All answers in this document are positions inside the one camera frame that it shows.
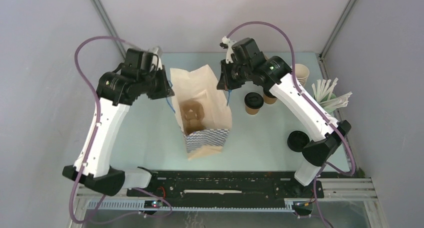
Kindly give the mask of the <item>black plastic cup lid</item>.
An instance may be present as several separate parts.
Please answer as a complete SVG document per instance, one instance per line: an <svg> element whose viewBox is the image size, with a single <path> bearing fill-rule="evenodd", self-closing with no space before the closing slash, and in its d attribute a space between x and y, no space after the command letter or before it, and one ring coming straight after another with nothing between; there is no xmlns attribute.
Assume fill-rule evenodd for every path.
<svg viewBox="0 0 424 228"><path fill-rule="evenodd" d="M260 109L264 104L264 99L257 92L249 92L244 97L244 103L251 109Z"/></svg>

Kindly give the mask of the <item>brown paper cup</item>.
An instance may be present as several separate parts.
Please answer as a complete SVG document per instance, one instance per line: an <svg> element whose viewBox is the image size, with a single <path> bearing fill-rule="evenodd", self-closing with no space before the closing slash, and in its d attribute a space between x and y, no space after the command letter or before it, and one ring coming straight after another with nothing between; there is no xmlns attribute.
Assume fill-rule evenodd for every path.
<svg viewBox="0 0 424 228"><path fill-rule="evenodd" d="M269 90L263 90L263 100L266 104L272 105L277 101L275 97Z"/></svg>
<svg viewBox="0 0 424 228"><path fill-rule="evenodd" d="M249 115L256 115L264 105L264 99L261 94L249 92L244 97L245 111Z"/></svg>

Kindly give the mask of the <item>blue checkered paper bag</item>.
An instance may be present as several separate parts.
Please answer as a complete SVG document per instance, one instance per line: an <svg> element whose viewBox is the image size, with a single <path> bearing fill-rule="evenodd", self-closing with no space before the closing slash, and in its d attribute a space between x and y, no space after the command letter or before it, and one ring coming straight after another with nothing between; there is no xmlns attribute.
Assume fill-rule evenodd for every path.
<svg viewBox="0 0 424 228"><path fill-rule="evenodd" d="M232 111L209 65L170 69L171 105L189 160L221 153L232 128Z"/></svg>

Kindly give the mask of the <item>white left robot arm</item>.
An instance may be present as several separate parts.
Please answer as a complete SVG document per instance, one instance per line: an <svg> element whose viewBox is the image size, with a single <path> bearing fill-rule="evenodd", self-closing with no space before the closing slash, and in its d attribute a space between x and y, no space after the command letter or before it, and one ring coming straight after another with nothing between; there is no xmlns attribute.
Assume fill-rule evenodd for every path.
<svg viewBox="0 0 424 228"><path fill-rule="evenodd" d="M129 48L124 62L100 77L95 92L99 107L79 157L63 168L64 177L108 196L135 187L146 196L156 194L158 182L149 170L140 166L119 170L111 167L110 159L119 128L134 101L143 94L151 100L174 95L161 62L162 53L159 46L147 51Z"/></svg>

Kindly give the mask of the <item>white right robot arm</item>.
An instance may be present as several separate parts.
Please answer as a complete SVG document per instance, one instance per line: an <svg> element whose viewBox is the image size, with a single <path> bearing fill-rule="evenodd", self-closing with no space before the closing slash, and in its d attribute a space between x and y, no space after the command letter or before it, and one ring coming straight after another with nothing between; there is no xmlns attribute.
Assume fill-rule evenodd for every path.
<svg viewBox="0 0 424 228"><path fill-rule="evenodd" d="M254 39L236 42L223 37L220 46L226 49L226 58L220 62L218 90L234 90L252 81L282 101L308 131L311 141L302 150L303 161L290 184L295 196L305 196L323 164L346 139L351 124L326 112L293 80L292 68L279 56L267 58Z"/></svg>

